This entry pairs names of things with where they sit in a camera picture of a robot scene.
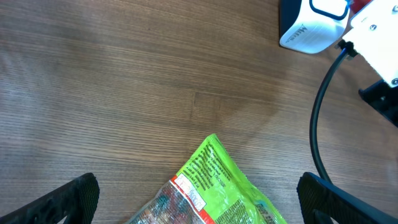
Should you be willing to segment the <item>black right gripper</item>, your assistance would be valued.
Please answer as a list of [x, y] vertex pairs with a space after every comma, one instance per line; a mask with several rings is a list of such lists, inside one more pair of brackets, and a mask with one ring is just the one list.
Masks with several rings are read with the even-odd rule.
[[390, 87], [384, 80], [359, 89], [361, 99], [397, 127], [397, 86]]

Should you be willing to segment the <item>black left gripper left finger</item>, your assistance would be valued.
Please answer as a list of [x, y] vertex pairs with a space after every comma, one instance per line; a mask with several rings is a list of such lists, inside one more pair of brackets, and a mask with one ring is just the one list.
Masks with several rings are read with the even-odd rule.
[[100, 188], [92, 173], [83, 174], [33, 202], [1, 217], [1, 223], [91, 223]]

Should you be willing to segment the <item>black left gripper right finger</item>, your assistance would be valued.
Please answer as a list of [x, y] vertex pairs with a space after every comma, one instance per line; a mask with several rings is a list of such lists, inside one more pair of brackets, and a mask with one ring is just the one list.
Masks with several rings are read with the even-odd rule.
[[305, 224], [397, 223], [394, 218], [311, 172], [301, 176], [297, 193]]

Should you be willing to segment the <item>green snack bag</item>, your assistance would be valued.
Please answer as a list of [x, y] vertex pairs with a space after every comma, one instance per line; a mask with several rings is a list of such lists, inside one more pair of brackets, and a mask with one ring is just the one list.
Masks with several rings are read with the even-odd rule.
[[211, 134], [129, 223], [285, 223]]

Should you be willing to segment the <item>red stick packet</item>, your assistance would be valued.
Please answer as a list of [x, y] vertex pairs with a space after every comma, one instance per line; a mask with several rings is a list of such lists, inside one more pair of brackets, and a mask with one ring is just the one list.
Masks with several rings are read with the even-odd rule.
[[356, 14], [372, 0], [349, 0], [350, 9]]

